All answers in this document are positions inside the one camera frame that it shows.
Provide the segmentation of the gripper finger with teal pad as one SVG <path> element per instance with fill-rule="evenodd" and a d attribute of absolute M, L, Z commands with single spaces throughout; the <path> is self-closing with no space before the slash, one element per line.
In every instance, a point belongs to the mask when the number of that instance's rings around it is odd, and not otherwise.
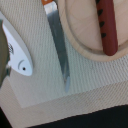
<path fill-rule="evenodd" d="M 3 32 L 0 33 L 0 88 L 4 79 L 10 75 L 11 67 L 8 65 L 10 61 L 10 53 L 7 44 L 6 36 Z"/>

